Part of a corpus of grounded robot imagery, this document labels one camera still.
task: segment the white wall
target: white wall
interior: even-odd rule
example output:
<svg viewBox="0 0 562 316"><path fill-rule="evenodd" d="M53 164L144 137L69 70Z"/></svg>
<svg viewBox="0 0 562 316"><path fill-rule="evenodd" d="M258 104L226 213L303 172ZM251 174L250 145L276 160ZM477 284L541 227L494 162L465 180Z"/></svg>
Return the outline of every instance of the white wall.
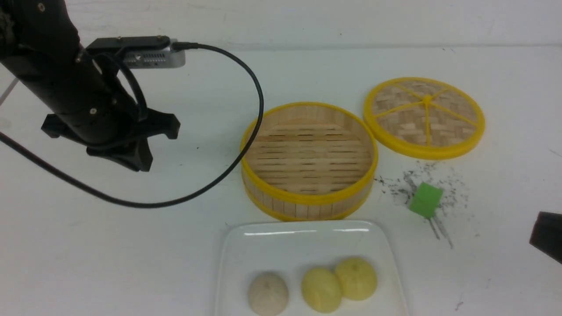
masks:
<svg viewBox="0 0 562 316"><path fill-rule="evenodd" d="M165 34L237 48L562 43L561 0L67 0L83 43Z"/></svg>

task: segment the bamboo steamer basket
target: bamboo steamer basket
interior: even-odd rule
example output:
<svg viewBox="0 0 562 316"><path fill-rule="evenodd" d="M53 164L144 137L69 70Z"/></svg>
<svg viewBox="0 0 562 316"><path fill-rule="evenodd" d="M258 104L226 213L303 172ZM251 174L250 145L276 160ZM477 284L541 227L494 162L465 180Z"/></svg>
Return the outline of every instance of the bamboo steamer basket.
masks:
<svg viewBox="0 0 562 316"><path fill-rule="evenodd" d="M324 103L291 103L264 114L242 159L242 179L252 202L274 218L342 219L368 197L377 159L373 134L357 116Z"/></svg>

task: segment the yellow rim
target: yellow rim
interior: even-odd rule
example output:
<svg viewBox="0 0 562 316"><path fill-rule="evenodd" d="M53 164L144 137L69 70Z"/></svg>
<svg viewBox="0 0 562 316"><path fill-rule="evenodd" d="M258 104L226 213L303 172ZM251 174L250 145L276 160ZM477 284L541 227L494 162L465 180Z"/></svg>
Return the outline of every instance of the yellow rim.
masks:
<svg viewBox="0 0 562 316"><path fill-rule="evenodd" d="M260 203L252 195L252 193L250 193L250 191L248 190L248 187L246 187L246 184L244 184L244 190L246 191L246 194L248 195L250 200L257 206L258 209L260 209L265 214L267 214L267 215L269 215L269 216L271 216L275 219L282 220L284 222L301 222L301 221L305 221L305 220L318 220L318 219L291 217L291 216L288 216L288 215L285 215L285 214L277 213L276 211L274 211L272 209L268 209L267 207L265 207L265 205ZM344 218L348 217L353 212L355 212L357 209L359 209L361 207L361 205L363 205L363 203L365 203L365 201L369 197L369 194L371 193L370 190L371 190L371 188L369 187L369 191L367 192L367 194L361 199L361 201L359 201L359 203L357 203L352 208L348 209L347 211L345 211L341 214L338 214L338 215L330 217L330 218L325 218L325 219L322 219L322 220L336 220L336 219L344 219Z"/></svg>
<svg viewBox="0 0 562 316"><path fill-rule="evenodd" d="M446 111L449 114L451 114L453 116L457 116L457 117L459 117L459 119L465 120L468 123L476 126L476 131L474 132L474 134L472 134L472 136L470 136L470 138L468 138L466 141L463 141L463 142L461 142L459 144L456 144L456 145L453 145L453 146L449 146L449 147L428 147L428 146L415 145L415 144L403 141L403 140L395 137L391 133L388 133L384 128L382 128L377 123L377 120L376 120L377 117L375 117L375 115L373 114L373 112L371 110L371 106L372 106L372 104L375 100L375 96L383 88L385 88L389 85L396 85L399 82L408 81L408 80L416 80L416 81L433 83L433 84L436 84L436 85L443 86L444 90L438 92L433 97L439 95L441 92L445 91L446 89L452 90L452 91L460 94L462 97L464 97L470 103L472 108L474 109L474 112L476 113L478 121L472 122L472 121L470 121L470 120L468 120L468 119L466 119L466 118L464 118L460 115L455 114L454 112L449 113L450 111L448 111L447 109L442 109L440 106L435 105L434 103L432 103L432 106L437 107L440 110ZM405 90L406 92L409 92L413 96L419 98L420 101L422 101L423 97L418 96L415 92L410 91L408 89L405 89L403 87L399 87L399 88ZM408 104L408 105L403 105L400 108L408 107L408 106L415 106L417 104L419 104L419 102L414 102L414 103L411 103L411 104ZM396 78L396 79L392 79L392 80L383 82L383 83L379 84L378 86L376 86L369 93L369 95L367 96L367 99L365 100L365 105L364 105L364 108L363 108L363 116L365 118L365 121L367 122L367 125L370 127L371 131L373 132L375 138L378 141L380 141L383 145L385 145L386 147L388 147L388 148L390 148L390 149L392 149L392 150L394 150L394 151L396 151L400 154L410 156L410 157L414 157L414 158L428 159L428 160L450 159L450 158L454 158L454 157L464 155L465 153L469 152L474 147L476 147L476 145L478 144L478 142L482 138L482 135L484 134L484 129L485 129L485 126L486 126L486 123L485 123L485 120L484 120L484 113L482 112L482 110L480 109L478 104L471 97L468 96L468 94L466 94L463 91L453 87L452 85L446 84L444 82L440 82L440 81L433 80L433 79L416 78L416 77ZM426 122L428 123L428 125L426 126L426 129L428 129L429 128L429 120L426 119Z"/></svg>
<svg viewBox="0 0 562 316"><path fill-rule="evenodd" d="M363 126L363 128L369 134L369 138L371 139L371 142L372 142L373 148L374 148L373 162L371 163L371 167L365 173L365 175L359 181L357 181L356 183L350 185L349 187L347 187L347 188L345 188L341 191L337 191L337 192L326 194L326 195L303 195L303 194L297 194L297 193L293 193L293 192L287 192L287 191L278 189L274 186L271 186L271 185L267 184L265 181L260 179L252 171L252 169L250 168L250 165L248 165L248 162L246 161L245 157L242 159L242 170L243 170L243 172L246 173L246 175L248 176L248 178L250 179L252 184L254 186L256 186L258 189L267 193L268 195L270 195L273 198L277 198L279 200L283 200L283 201L286 201L286 202L291 202L291 203L295 203L295 204L306 204L306 205L320 205L320 204L334 203L334 202L337 202L337 201L344 200L348 197L351 197L352 195L361 191L369 183L369 181L373 178L373 176L375 174L375 169L377 168L377 161L378 161L378 151L377 151L377 144L375 142L375 138L373 136L373 133L371 132L369 127L361 119L359 119L356 115L354 115L353 113L351 113L349 111L346 111L344 109L340 109L337 106L333 106L333 105L326 104L326 103L296 102L296 103L281 105L279 107L276 107L276 108L271 109L271 110L267 111L266 113L264 113L264 119L268 115L270 115L271 113L282 110L282 109L285 109L287 107L306 106L306 105L322 106L322 107L327 107L327 108L332 109L332 110L343 112L346 115L352 117L354 120L356 120L359 124L361 124L361 126ZM248 138L248 135L252 132L255 124L256 124L256 120L254 120L252 122L252 124L250 124L248 129L246 129L246 132L244 133L244 136L242 138L242 142L240 144L241 150L244 147L244 145L246 145L246 139Z"/></svg>

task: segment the bamboo steamer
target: bamboo steamer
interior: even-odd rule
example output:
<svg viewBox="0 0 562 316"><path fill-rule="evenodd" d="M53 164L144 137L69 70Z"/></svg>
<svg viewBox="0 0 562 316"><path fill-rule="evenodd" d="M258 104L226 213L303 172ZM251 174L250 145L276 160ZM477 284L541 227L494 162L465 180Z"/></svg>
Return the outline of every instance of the bamboo steamer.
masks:
<svg viewBox="0 0 562 316"><path fill-rule="evenodd" d="M365 121L375 138L403 155L451 159L476 147L485 129L478 104L463 91L433 79L397 78L365 100Z"/></svg>
<svg viewBox="0 0 562 316"><path fill-rule="evenodd" d="M252 202L274 218L342 219L368 197L377 159L373 134L357 116L324 103L291 103L265 113L242 159L242 179Z"/></svg>

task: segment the black object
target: black object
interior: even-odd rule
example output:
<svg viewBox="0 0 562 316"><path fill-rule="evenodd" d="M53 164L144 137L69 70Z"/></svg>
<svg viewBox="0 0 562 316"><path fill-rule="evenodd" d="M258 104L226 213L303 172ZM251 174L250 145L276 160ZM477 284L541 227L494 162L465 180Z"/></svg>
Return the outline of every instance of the black object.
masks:
<svg viewBox="0 0 562 316"><path fill-rule="evenodd" d="M170 44L168 37L98 39L83 49L61 0L6 0L0 17L9 21L0 19L6 41L13 41L12 33L17 39L17 48L4 49L2 64L54 112L42 126L49 136L83 144L89 155L133 171L150 170L147 137L178 137L175 115L149 110L123 63L129 46L162 49ZM118 80L120 70L136 102Z"/></svg>
<svg viewBox="0 0 562 316"><path fill-rule="evenodd" d="M562 214L538 213L529 243L562 264Z"/></svg>
<svg viewBox="0 0 562 316"><path fill-rule="evenodd" d="M105 194L101 191L98 191L98 190L96 190L96 189L76 180L75 178L69 176L68 174L58 170L57 168L53 167L52 165L50 165L49 163L47 163L43 159L39 158L37 155L33 154L32 152L27 150L25 147L18 144L17 142L15 142L13 139L6 136L2 132L0 132L0 142L3 142L8 147L15 150L18 154L22 155L23 157L25 157L29 161L33 162L35 165L41 167L45 171L51 173L55 177L67 182L68 184L70 184L70 185L72 185L72 186L74 186L74 187L76 187L80 190L83 190L86 193L89 193L89 194L91 194L95 197L98 197L98 198L100 198L104 201L107 201L109 203L127 206L127 207L137 207L137 208L141 208L141 209L156 209L156 208L160 208L160 207L168 207L168 206L177 205L177 204L180 204L180 203L183 203L183 202L186 202L186 201L189 201L193 198L198 197L199 195L207 192L212 187L217 185L224 178L226 178L226 176L230 172L232 172L232 170L234 170L236 165L238 165L238 163L242 160L242 158L244 157L246 152L248 152L248 150L250 149L250 146L252 146L252 143L253 143L254 139L256 139L257 132L260 129L261 122L264 118L264 94L261 90L261 85L260 85L260 82L257 80L256 75L253 73L253 71L250 69L250 67L248 67L248 65L246 65L242 60L240 60L240 58L236 57L235 55L225 51L224 49L217 48L217 47L214 47L214 46L209 46L209 45L203 45L203 44L197 44L197 43L177 43L177 44L178 44L178 46L175 47L176 49L195 49L195 48L206 49L206 50L209 50L209 51L214 51L214 52L217 52L219 54L222 54L222 55L230 58L231 60L235 61L242 68L244 68L244 70L252 78L252 81L253 81L254 85L256 86L258 98L260 100L259 101L260 103L259 103L259 111L258 111L258 114L257 114L256 125L253 128L252 134L250 134L250 137L248 138L248 142L246 143L246 145L244 145L244 148L242 148L242 150L240 151L240 153L238 154L236 159L234 159L232 164L230 166L228 166L228 168L223 173L221 173L220 176L218 176L215 180L213 180L211 183L207 184L206 186L202 187L198 191L195 191L195 192L191 193L190 195L186 195L184 197L176 198L174 200L165 201L165 202L139 203L139 202L125 201L125 200L121 200L120 198L112 197L112 196L107 195L107 194Z"/></svg>

